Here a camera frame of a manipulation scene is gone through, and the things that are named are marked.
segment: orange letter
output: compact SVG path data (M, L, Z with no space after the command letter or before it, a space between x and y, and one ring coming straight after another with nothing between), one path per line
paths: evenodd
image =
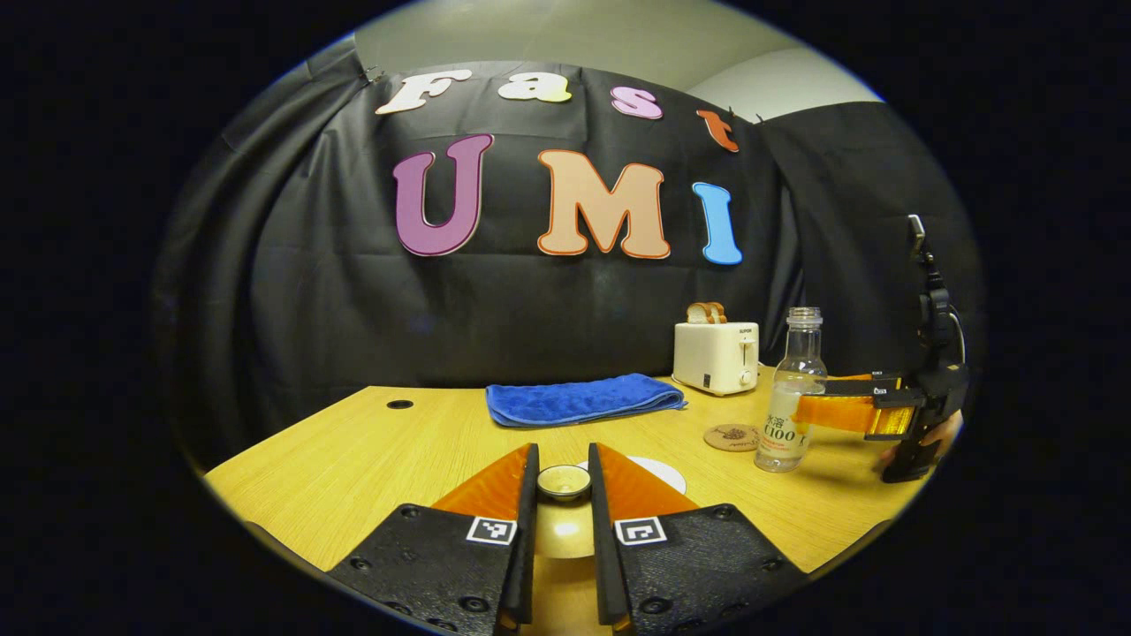
M717 113L696 111L696 114L703 118L703 121L707 122L707 131L710 132L711 139L715 139L715 143L732 153L739 152L739 145L727 137L727 132L731 132L731 126L719 119Z
M621 241L624 253L636 258L666 258L672 252L664 240L659 216L659 184L664 173L640 163L621 171L608 191L589 157L572 151L543 151L538 161L550 169L550 231L538 238L538 249L546 253L584 253L589 241L578 232L578 209L601 251L613 249L621 225L628 218L628 237Z

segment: glass bottle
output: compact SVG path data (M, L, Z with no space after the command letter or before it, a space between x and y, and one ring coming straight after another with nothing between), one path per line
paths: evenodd
M821 310L793 307L786 324L785 359L774 371L769 414L762 424L754 464L774 473L792 471L809 449L809 424L797 424L793 413L802 395L824 393L829 375L821 361Z

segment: blue towel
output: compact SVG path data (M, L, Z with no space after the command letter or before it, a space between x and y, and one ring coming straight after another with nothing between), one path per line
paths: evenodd
M593 383L487 387L487 410L504 427L577 424L685 405L683 392L641 373Z

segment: pink letter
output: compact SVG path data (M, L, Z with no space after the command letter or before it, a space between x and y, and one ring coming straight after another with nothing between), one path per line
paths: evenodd
M470 240L480 224L483 153L494 144L491 135L473 135L448 146L456 162L456 192L451 218L432 225L424 218L424 178L435 155L413 155L392 169L397 180L397 235L416 256L451 253Z
M613 97L615 97L613 100L613 108L624 114L644 119L659 119L664 117L664 111L659 110L659 106L655 103L656 97L647 91L618 86L613 88L612 93Z

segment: coaster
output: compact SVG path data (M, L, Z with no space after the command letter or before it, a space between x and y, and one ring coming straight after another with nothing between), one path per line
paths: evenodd
M703 441L732 453L758 450L758 429L741 424L724 424L709 429L703 435Z

